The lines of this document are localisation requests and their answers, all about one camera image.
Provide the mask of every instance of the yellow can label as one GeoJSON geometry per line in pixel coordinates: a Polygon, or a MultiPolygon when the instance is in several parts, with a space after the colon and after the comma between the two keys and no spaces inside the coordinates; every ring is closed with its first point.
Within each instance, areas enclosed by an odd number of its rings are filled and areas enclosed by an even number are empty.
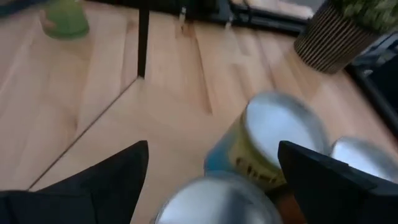
{"type": "Polygon", "coordinates": [[[243,118],[244,115],[238,118],[230,130],[236,133],[235,142],[228,151],[230,163],[235,166],[238,173],[246,176],[262,190],[272,190],[286,183],[282,170],[272,165],[252,145],[243,126],[243,118]]]}

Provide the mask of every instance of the green plant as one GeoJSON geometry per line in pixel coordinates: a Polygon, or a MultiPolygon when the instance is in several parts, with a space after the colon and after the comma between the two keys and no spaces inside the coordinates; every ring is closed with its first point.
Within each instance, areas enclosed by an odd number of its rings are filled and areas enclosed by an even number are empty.
{"type": "Polygon", "coordinates": [[[331,0],[343,13],[361,26],[386,33],[398,27],[398,0],[331,0]]]}

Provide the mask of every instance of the black frame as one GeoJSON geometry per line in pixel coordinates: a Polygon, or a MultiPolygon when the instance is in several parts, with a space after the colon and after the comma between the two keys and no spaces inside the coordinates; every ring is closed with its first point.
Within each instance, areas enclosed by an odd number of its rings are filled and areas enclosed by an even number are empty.
{"type": "MultiPolygon", "coordinates": [[[[218,4],[218,10],[213,12],[203,13],[187,9],[186,18],[221,25],[232,22],[234,26],[270,30],[292,37],[297,37],[308,23],[305,19],[253,9],[248,4],[243,6],[237,5],[230,0],[218,0],[218,4]]],[[[158,10],[155,7],[151,7],[149,2],[145,0],[141,0],[139,9],[138,76],[145,78],[149,10],[155,9],[155,11],[162,12],[165,10],[158,10]]],[[[178,10],[166,11],[175,15],[179,14],[178,10]]],[[[372,81],[367,79],[354,65],[349,64],[346,66],[345,71],[350,75],[355,84],[357,84],[363,95],[385,122],[386,126],[391,130],[394,137],[398,139],[398,114],[393,107],[386,101],[372,81]]]]}

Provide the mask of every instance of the floor board seam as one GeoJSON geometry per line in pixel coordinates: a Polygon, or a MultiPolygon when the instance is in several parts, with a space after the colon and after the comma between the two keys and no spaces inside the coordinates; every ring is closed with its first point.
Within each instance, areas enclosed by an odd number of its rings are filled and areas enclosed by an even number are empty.
{"type": "Polygon", "coordinates": [[[84,131],[46,168],[46,170],[39,175],[38,178],[33,181],[33,183],[29,186],[27,190],[32,189],[34,185],[36,185],[41,178],[80,140],[81,137],[85,135],[85,133],[104,115],[110,107],[114,105],[114,103],[121,97],[123,94],[130,89],[133,83],[135,83],[139,78],[136,78],[133,82],[131,82],[91,123],[90,125],[84,129],[84,131]]]}

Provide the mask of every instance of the striped plant pot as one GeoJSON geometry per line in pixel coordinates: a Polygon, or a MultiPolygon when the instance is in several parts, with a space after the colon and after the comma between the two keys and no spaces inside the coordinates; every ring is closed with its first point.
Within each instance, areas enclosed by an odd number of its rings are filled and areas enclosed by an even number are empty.
{"type": "Polygon", "coordinates": [[[379,37],[378,33],[343,18],[326,0],[294,42],[294,49],[308,66],[334,74],[379,37]]]}

